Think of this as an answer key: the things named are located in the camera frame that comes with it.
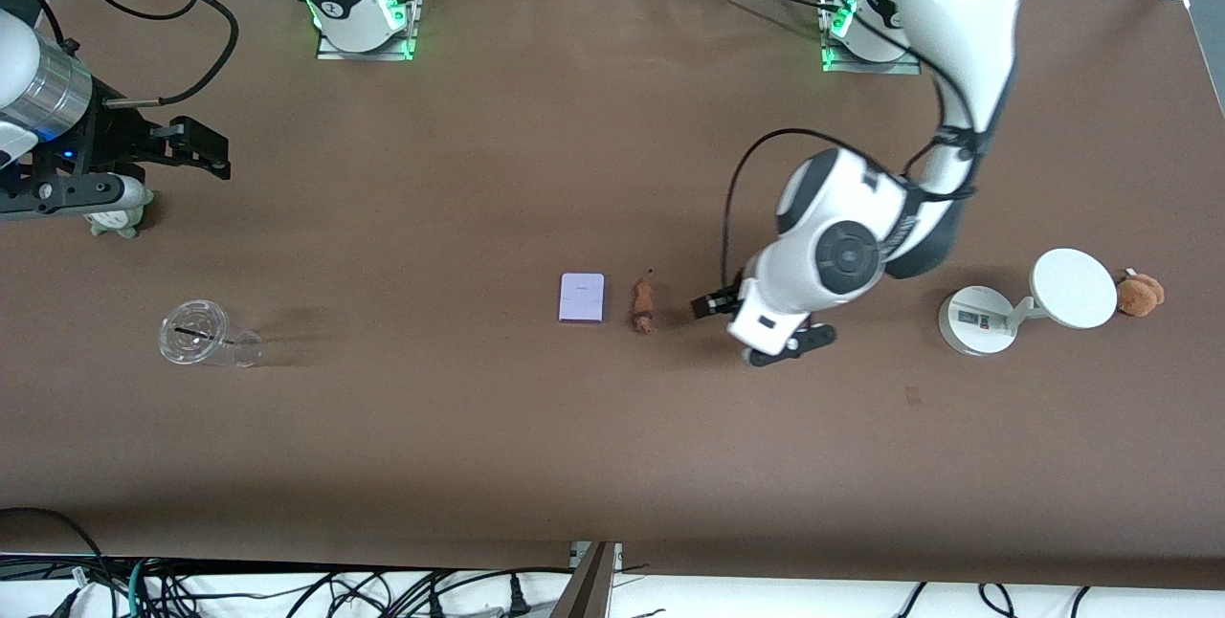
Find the plush toy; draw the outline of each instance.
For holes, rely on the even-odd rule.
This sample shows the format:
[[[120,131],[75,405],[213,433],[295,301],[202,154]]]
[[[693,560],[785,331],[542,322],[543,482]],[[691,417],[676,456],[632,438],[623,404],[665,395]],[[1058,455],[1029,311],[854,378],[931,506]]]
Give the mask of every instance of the plush toy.
[[[1156,278],[1128,269],[1127,277],[1118,283],[1118,311],[1129,316],[1145,316],[1165,302],[1165,288]]]

